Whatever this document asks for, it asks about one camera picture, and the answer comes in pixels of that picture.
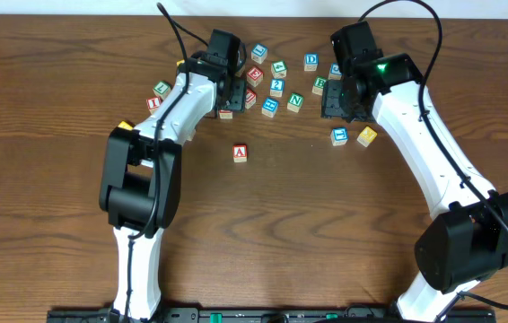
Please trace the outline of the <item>blue number 2 block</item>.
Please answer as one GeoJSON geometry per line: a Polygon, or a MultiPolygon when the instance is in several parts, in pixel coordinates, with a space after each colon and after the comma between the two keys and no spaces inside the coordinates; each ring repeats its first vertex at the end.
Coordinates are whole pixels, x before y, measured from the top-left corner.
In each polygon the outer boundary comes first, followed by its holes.
{"type": "Polygon", "coordinates": [[[270,96],[281,98],[284,93],[285,80],[284,79],[272,79],[270,84],[270,96]]]}

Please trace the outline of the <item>red letter A block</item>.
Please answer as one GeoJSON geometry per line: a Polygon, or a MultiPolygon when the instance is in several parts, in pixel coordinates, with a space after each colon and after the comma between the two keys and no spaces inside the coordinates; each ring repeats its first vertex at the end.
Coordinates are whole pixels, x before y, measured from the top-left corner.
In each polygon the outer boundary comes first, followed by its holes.
{"type": "Polygon", "coordinates": [[[245,144],[237,144],[232,147],[234,162],[246,162],[248,160],[248,148],[245,144]]]}

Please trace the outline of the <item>red letter I block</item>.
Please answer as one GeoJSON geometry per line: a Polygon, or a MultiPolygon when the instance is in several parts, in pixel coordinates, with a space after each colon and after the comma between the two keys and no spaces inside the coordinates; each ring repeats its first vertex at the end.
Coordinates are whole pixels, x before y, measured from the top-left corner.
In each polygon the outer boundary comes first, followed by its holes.
{"type": "Polygon", "coordinates": [[[162,104],[162,99],[160,97],[153,97],[151,99],[146,100],[147,108],[150,114],[153,114],[158,108],[160,108],[162,104]]]}

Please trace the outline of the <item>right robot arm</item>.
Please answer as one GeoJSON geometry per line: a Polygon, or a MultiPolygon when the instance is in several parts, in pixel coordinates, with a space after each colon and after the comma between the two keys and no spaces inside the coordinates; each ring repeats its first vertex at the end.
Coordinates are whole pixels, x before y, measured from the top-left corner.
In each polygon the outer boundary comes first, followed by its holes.
{"type": "Polygon", "coordinates": [[[324,85],[321,115],[375,122],[413,172],[432,221],[414,246],[418,274],[392,308],[366,321],[493,322],[491,310],[456,310],[457,301],[508,267],[508,192],[472,165],[434,108],[407,54],[377,47],[367,22],[334,32],[338,77],[324,85]]]}

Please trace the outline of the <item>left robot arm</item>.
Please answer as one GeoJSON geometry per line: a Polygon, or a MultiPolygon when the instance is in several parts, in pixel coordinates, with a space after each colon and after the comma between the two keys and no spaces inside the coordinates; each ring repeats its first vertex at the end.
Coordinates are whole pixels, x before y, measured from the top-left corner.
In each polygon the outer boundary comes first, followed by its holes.
{"type": "Polygon", "coordinates": [[[219,109],[244,111],[246,82],[237,72],[245,58],[237,36],[214,30],[206,50],[184,57],[172,89],[149,118],[111,131],[99,197],[118,244],[110,321],[154,318],[162,297],[162,235],[180,202],[183,145],[204,116],[219,109]]]}

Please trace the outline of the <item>red letter U block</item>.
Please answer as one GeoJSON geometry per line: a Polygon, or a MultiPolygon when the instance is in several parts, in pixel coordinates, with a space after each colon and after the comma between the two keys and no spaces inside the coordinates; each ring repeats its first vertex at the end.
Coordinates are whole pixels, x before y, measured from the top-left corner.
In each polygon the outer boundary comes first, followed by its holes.
{"type": "Polygon", "coordinates": [[[246,90],[245,108],[246,109],[252,108],[254,106],[254,104],[256,103],[256,101],[257,101],[257,94],[253,90],[248,88],[246,90]]]}

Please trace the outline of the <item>yellow block lower middle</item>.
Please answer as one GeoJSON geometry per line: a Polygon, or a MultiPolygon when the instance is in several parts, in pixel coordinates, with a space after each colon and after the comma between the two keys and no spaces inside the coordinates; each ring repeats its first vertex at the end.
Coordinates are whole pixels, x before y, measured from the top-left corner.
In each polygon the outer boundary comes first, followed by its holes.
{"type": "Polygon", "coordinates": [[[231,110],[219,110],[218,111],[218,117],[220,119],[232,119],[233,118],[233,112],[231,110]]]}

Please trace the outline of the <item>blue letter S block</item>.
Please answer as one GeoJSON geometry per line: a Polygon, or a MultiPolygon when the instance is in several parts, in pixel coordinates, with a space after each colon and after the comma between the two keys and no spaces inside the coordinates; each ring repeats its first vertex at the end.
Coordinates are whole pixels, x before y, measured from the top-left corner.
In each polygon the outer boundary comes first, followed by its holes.
{"type": "Polygon", "coordinates": [[[329,80],[340,80],[342,78],[342,74],[339,70],[339,66],[337,63],[332,63],[328,73],[329,80]]]}

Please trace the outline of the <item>green letter B block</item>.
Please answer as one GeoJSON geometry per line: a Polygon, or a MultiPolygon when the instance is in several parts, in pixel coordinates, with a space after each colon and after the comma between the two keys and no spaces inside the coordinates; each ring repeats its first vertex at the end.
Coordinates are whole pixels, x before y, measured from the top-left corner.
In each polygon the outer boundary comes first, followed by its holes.
{"type": "Polygon", "coordinates": [[[321,76],[317,76],[313,82],[311,92],[313,94],[322,96],[327,79],[321,76]]]}

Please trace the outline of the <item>red letter E block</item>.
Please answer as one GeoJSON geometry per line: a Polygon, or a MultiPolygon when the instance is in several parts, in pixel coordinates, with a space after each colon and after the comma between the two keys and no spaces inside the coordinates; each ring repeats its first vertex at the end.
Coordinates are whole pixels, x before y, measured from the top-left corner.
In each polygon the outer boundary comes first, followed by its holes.
{"type": "Polygon", "coordinates": [[[252,87],[257,87],[263,81],[263,78],[264,78],[263,71],[256,66],[253,66],[246,73],[246,80],[252,87]]]}

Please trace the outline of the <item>blue letter T block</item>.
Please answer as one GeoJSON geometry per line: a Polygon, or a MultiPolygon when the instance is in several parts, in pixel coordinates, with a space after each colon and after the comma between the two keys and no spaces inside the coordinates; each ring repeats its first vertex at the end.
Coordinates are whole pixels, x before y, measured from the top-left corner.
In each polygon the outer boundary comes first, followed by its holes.
{"type": "Polygon", "coordinates": [[[348,141],[348,133],[345,127],[333,128],[330,133],[330,139],[333,146],[344,145],[348,141]]]}

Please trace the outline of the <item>blue letter H block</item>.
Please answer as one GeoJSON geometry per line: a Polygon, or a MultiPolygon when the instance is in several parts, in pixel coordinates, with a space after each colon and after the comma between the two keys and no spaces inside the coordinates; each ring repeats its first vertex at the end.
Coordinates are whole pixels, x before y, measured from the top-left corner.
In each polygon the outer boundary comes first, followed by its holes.
{"type": "Polygon", "coordinates": [[[265,98],[261,106],[261,113],[269,118],[273,118],[276,115],[279,107],[279,101],[270,97],[265,98]]]}

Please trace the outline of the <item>yellow block lower right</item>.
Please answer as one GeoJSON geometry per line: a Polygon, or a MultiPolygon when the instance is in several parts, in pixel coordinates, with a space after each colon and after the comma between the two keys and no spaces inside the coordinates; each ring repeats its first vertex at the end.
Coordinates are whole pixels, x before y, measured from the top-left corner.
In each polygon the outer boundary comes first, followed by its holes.
{"type": "Polygon", "coordinates": [[[378,133],[375,130],[373,130],[371,127],[366,126],[358,135],[356,140],[363,147],[368,147],[374,141],[377,135],[378,133]]]}

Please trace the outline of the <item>green letter N block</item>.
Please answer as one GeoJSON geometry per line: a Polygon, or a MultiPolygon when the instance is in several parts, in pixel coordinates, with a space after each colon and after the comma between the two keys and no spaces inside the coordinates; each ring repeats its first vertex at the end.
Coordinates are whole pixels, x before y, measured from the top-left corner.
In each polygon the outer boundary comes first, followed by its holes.
{"type": "Polygon", "coordinates": [[[287,102],[287,109],[298,113],[304,103],[304,97],[296,92],[293,92],[287,102]]]}

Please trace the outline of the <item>blue block top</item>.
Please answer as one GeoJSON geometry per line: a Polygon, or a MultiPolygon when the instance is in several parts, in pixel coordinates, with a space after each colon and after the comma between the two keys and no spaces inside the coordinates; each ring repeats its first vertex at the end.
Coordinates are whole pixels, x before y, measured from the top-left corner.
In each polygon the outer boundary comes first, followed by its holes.
{"type": "Polygon", "coordinates": [[[250,56],[255,63],[261,65],[267,58],[267,47],[257,43],[251,50],[250,56]]]}

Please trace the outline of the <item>blue letter D block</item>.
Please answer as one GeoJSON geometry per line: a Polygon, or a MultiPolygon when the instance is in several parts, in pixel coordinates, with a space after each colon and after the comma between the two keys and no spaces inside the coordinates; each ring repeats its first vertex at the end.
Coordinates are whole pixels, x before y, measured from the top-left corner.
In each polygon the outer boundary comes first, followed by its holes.
{"type": "Polygon", "coordinates": [[[304,70],[306,72],[316,71],[319,65],[319,56],[317,53],[307,53],[304,55],[304,70]]]}

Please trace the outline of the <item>green number 4 block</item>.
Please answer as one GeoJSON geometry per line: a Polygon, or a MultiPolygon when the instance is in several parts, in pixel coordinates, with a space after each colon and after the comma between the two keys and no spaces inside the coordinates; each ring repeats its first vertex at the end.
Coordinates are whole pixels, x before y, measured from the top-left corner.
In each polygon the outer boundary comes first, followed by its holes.
{"type": "Polygon", "coordinates": [[[275,61],[271,64],[271,73],[276,79],[284,79],[287,76],[287,65],[284,60],[275,61]]]}

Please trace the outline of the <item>green block near left gripper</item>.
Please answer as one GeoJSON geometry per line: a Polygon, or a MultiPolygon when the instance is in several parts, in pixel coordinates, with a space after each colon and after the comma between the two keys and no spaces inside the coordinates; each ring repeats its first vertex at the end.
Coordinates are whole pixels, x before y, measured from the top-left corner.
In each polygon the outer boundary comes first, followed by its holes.
{"type": "Polygon", "coordinates": [[[153,87],[153,93],[156,97],[160,98],[161,100],[165,100],[171,93],[171,86],[165,81],[159,81],[153,87]]]}

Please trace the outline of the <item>yellow letter K block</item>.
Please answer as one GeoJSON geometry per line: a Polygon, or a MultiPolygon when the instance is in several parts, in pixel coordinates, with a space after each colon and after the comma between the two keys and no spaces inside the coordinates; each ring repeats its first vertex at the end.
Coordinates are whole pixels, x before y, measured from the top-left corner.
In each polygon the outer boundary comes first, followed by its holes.
{"type": "Polygon", "coordinates": [[[118,127],[126,130],[133,130],[135,126],[132,123],[123,120],[118,124],[118,127]]]}

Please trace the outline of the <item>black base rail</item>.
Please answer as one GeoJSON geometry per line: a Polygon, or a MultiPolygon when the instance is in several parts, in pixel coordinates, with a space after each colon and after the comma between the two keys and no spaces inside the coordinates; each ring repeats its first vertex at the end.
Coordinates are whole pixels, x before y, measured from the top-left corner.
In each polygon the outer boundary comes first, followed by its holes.
{"type": "MultiPolygon", "coordinates": [[[[50,310],[47,323],[111,323],[122,318],[115,310],[50,310]]],[[[200,310],[169,308],[159,310],[156,323],[314,323],[314,322],[400,322],[384,308],[354,306],[345,310],[200,310]]]]}

